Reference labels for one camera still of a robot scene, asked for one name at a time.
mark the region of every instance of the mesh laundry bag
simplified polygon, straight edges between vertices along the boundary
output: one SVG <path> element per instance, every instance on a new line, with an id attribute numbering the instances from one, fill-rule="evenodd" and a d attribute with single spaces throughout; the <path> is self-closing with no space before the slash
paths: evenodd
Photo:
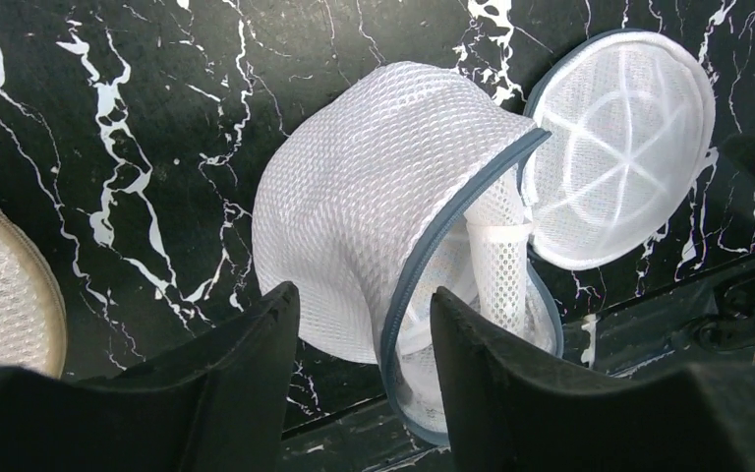
<path id="1" fill-rule="evenodd" d="M 446 428 L 429 299 L 444 285 L 469 303 L 488 304 L 479 299 L 474 265 L 494 247 L 484 246 L 484 231 L 471 237 L 468 227 L 520 223 L 507 220 L 519 200 L 510 171 L 547 137 L 450 71 L 398 63 L 307 120 L 262 175 L 253 222 L 261 290 L 292 280 L 300 290 L 300 336 L 337 357 L 378 362 L 393 407 L 434 443 L 446 443 Z M 493 201 L 465 212 L 485 190 Z M 523 246 L 514 264 L 525 264 L 524 232 L 514 242 Z M 514 270 L 526 294 L 519 302 L 534 301 L 533 325 L 552 336 L 544 343 L 556 352 L 558 313 L 525 271 Z M 513 316 L 520 304 L 497 313 Z"/>
<path id="2" fill-rule="evenodd" d="M 532 90 L 526 114 L 552 132 L 524 167 L 537 255 L 600 266 L 675 212 L 702 168 L 715 104 L 680 45 L 640 30 L 596 36 Z"/>
<path id="3" fill-rule="evenodd" d="M 56 279 L 35 245 L 0 211 L 0 365 L 59 377 L 65 345 Z"/>

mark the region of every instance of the gray zipper trim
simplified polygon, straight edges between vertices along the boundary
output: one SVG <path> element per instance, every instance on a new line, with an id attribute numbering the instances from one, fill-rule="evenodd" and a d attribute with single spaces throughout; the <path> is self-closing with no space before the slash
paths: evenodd
<path id="1" fill-rule="evenodd" d="M 395 394 L 395 373 L 398 367 L 395 356 L 395 345 L 406 308 L 412 298 L 412 292 L 415 290 L 424 267 L 436 251 L 438 244 L 446 236 L 450 227 L 464 213 L 464 210 L 478 199 L 508 169 L 515 165 L 521 167 L 534 150 L 551 135 L 548 131 L 540 128 L 529 131 L 494 157 L 479 173 L 471 177 L 467 185 L 453 196 L 447 205 L 438 212 L 430 223 L 430 226 L 424 231 L 421 239 L 413 247 L 409 259 L 407 259 L 401 270 L 398 283 L 392 294 L 386 320 L 383 323 L 383 331 L 380 334 L 380 376 L 392 409 L 403 419 L 404 424 L 414 434 L 429 443 L 447 445 L 447 435 L 425 430 L 410 421 L 404 415 L 403 411 L 401 411 Z M 554 313 L 557 313 L 556 306 L 554 306 Z"/>

